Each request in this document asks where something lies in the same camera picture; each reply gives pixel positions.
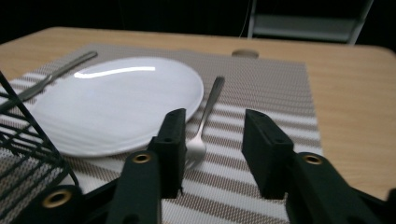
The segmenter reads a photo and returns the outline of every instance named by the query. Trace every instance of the placemat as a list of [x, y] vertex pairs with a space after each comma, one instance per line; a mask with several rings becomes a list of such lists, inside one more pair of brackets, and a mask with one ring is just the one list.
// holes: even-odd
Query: placemat
[[[89, 50], [96, 50], [98, 57], [60, 78], [97, 63], [143, 56], [177, 60], [197, 71], [205, 85], [205, 96], [198, 112], [186, 126], [188, 139], [198, 129], [216, 76], [225, 77], [222, 93], [204, 129], [203, 138], [207, 143], [205, 161], [196, 170], [186, 171], [183, 196], [163, 200], [163, 223], [289, 223], [285, 201], [260, 197], [241, 147], [245, 110], [249, 108], [269, 115], [293, 140], [296, 152], [322, 154], [318, 122], [303, 63], [188, 50], [90, 44], [12, 80], [11, 85], [16, 92], [23, 91]], [[46, 90], [56, 84], [55, 81]], [[26, 107], [31, 108], [36, 98], [25, 102]], [[127, 156], [128, 153], [94, 159], [65, 158], [75, 171], [83, 191], [89, 192], [117, 178]]]

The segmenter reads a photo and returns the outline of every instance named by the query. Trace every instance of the dark background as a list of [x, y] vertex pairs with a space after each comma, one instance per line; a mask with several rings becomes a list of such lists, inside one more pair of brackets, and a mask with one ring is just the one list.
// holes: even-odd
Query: dark background
[[[258, 0], [257, 10], [351, 17], [361, 1]], [[53, 26], [246, 36], [248, 4], [249, 0], [16, 0], [0, 4], [0, 43]], [[357, 44], [396, 51], [395, 12], [395, 0], [375, 0]]]

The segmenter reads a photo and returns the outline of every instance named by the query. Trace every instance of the brass screw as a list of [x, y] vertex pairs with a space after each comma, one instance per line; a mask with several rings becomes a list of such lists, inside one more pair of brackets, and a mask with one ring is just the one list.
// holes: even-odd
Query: brass screw
[[306, 155], [304, 156], [304, 160], [308, 163], [314, 164], [314, 165], [321, 165], [322, 164], [322, 160], [314, 155]]
[[67, 203], [72, 198], [72, 193], [67, 189], [59, 189], [52, 192], [43, 201], [43, 206], [46, 208], [54, 208]]
[[140, 154], [135, 156], [132, 161], [134, 163], [145, 163], [151, 160], [151, 156], [149, 154]]

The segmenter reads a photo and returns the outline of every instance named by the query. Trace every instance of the white plate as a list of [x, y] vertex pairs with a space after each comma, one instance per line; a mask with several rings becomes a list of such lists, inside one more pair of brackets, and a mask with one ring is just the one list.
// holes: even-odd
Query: white plate
[[31, 112], [57, 149], [76, 157], [143, 147], [168, 112], [186, 108], [189, 119], [204, 95], [193, 69], [162, 58], [100, 63], [57, 81]]

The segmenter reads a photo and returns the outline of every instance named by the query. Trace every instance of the small round object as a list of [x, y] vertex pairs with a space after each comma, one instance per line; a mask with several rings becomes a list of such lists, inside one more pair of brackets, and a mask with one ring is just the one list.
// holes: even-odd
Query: small round object
[[145, 163], [150, 160], [151, 160], [151, 156], [149, 154], [139, 154], [132, 159], [134, 163]]
[[67, 189], [59, 189], [52, 192], [43, 201], [46, 208], [55, 208], [67, 203], [72, 198], [72, 193]]
[[308, 163], [314, 164], [314, 165], [321, 165], [322, 164], [322, 160], [314, 155], [306, 155], [304, 156], [304, 160]]
[[245, 57], [245, 58], [259, 58], [259, 52], [253, 49], [236, 49], [232, 53], [233, 56], [236, 57]]

